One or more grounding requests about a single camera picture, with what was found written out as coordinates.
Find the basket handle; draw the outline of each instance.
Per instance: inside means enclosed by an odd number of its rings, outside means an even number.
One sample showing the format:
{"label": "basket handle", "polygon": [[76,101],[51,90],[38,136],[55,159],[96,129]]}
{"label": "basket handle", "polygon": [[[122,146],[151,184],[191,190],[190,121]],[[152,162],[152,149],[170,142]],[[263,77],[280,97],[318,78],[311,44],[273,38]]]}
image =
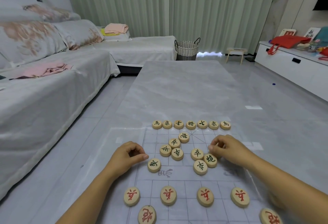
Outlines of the basket handle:
{"label": "basket handle", "polygon": [[199,39],[199,41],[198,41],[197,45],[199,44],[199,42],[200,42],[200,37],[197,38],[197,39],[195,40],[194,44],[197,42],[198,39]]}

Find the pink towel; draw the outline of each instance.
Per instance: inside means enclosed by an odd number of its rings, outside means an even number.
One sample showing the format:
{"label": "pink towel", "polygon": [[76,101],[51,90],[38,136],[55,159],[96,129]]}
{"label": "pink towel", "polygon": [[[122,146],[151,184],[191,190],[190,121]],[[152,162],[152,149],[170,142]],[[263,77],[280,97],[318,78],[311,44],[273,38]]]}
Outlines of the pink towel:
{"label": "pink towel", "polygon": [[105,34],[125,34],[128,29],[126,24],[110,23],[105,27]]}
{"label": "pink towel", "polygon": [[63,72],[66,69],[71,69],[71,65],[62,62],[44,63],[35,67],[28,68],[22,75],[15,77],[15,79],[37,78]]}

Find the red tote bag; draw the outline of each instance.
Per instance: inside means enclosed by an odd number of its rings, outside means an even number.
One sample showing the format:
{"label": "red tote bag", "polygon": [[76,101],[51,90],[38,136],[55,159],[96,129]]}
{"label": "red tote bag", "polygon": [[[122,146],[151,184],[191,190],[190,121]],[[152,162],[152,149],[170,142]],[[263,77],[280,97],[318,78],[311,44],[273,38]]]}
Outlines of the red tote bag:
{"label": "red tote bag", "polygon": [[291,49],[295,44],[298,44],[299,42],[307,43],[309,41],[311,41],[311,38],[297,35],[276,36],[270,42],[272,47],[268,50],[268,54],[274,55],[279,47]]}

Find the black tv screen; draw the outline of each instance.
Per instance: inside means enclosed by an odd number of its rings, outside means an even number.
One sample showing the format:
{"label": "black tv screen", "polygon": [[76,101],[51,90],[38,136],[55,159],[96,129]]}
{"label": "black tv screen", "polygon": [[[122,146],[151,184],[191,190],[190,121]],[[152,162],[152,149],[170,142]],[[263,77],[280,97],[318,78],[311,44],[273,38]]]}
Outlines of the black tv screen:
{"label": "black tv screen", "polygon": [[328,0],[318,0],[313,10],[328,10]]}

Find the laundry basket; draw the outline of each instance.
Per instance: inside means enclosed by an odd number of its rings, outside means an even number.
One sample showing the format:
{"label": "laundry basket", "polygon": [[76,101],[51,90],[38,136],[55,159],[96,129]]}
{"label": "laundry basket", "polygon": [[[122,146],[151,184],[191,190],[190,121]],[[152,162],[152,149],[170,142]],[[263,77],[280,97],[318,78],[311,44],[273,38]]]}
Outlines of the laundry basket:
{"label": "laundry basket", "polygon": [[194,61],[198,53],[200,37],[193,41],[174,41],[177,61]]}

